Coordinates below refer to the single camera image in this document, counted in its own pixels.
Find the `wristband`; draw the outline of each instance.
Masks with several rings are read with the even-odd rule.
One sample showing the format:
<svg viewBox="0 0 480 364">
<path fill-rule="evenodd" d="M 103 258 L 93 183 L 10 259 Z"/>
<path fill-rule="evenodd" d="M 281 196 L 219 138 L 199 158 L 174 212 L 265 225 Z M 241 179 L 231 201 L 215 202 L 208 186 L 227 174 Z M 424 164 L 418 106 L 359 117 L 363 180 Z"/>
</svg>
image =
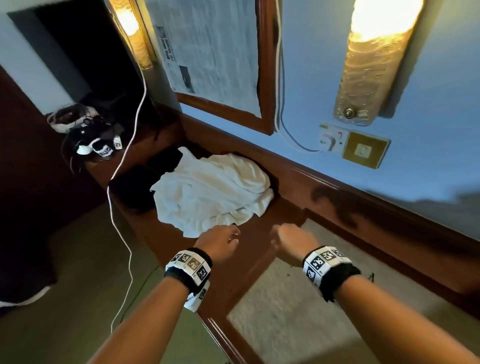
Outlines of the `wristband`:
<svg viewBox="0 0 480 364">
<path fill-rule="evenodd" d="M 178 252 L 165 267 L 165 277 L 173 277 L 197 294 L 208 280 L 212 262 L 207 253 L 198 248 Z"/>
<path fill-rule="evenodd" d="M 327 302 L 335 302 L 333 292 L 348 277 L 360 274 L 352 261 L 333 246 L 322 246 L 308 253 L 303 260 L 303 272 Z"/>
</svg>

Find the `white wall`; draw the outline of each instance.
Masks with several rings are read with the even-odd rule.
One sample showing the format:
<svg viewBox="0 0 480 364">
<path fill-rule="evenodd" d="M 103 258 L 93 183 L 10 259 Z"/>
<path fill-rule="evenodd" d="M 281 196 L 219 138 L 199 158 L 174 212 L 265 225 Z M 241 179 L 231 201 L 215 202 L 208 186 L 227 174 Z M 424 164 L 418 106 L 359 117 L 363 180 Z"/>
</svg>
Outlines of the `white wall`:
<svg viewBox="0 0 480 364">
<path fill-rule="evenodd" d="M 263 135 L 182 105 L 185 113 L 342 182 L 480 240 L 480 1 L 441 5 L 392 119 L 353 127 L 392 140 L 378 170 L 339 155 L 293 150 Z M 306 147 L 332 116 L 353 0 L 284 0 L 284 122 Z"/>
<path fill-rule="evenodd" d="M 0 13 L 0 66 L 42 114 L 73 103 L 7 14 Z"/>
</svg>

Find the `wall lamp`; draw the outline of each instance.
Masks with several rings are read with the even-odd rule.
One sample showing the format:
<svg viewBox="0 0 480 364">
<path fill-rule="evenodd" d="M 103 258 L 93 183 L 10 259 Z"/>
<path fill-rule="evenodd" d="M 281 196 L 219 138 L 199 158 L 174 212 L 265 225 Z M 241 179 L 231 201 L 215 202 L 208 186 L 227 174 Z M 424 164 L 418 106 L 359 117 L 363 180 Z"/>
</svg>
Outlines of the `wall lamp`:
<svg viewBox="0 0 480 364">
<path fill-rule="evenodd" d="M 130 0 L 108 0 L 115 12 L 115 24 L 125 38 L 134 57 L 141 68 L 146 70 L 152 67 L 152 58 L 140 29 L 140 24 Z"/>
<path fill-rule="evenodd" d="M 370 125 L 390 92 L 424 0 L 355 0 L 334 117 Z"/>
</svg>

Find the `blue wall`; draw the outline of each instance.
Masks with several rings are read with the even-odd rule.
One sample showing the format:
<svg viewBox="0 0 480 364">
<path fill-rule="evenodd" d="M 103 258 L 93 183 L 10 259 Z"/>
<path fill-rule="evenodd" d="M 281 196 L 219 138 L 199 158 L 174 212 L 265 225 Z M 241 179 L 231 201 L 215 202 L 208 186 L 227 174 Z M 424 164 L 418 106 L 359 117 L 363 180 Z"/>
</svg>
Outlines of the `blue wall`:
<svg viewBox="0 0 480 364">
<path fill-rule="evenodd" d="M 284 122 L 316 149 L 332 117 L 353 0 L 284 0 Z M 480 240 L 480 1 L 445 0 L 392 119 L 350 127 L 392 140 L 378 170 L 293 150 L 200 110 L 183 112 Z"/>
</svg>

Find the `fist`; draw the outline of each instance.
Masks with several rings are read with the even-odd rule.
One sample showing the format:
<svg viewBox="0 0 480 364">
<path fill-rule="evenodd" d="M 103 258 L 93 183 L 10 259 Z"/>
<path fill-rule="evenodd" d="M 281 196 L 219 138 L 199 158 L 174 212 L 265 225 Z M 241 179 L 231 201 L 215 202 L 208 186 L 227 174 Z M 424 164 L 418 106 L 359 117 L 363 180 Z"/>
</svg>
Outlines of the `fist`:
<svg viewBox="0 0 480 364">
<path fill-rule="evenodd" d="M 270 239 L 277 257 L 296 267 L 301 267 L 305 256 L 320 246 L 311 232 L 295 224 L 274 225 Z"/>
<path fill-rule="evenodd" d="M 222 263 L 235 252 L 239 235 L 240 230 L 236 225 L 217 225 L 202 233 L 194 247 L 207 253 L 213 264 Z"/>
</svg>

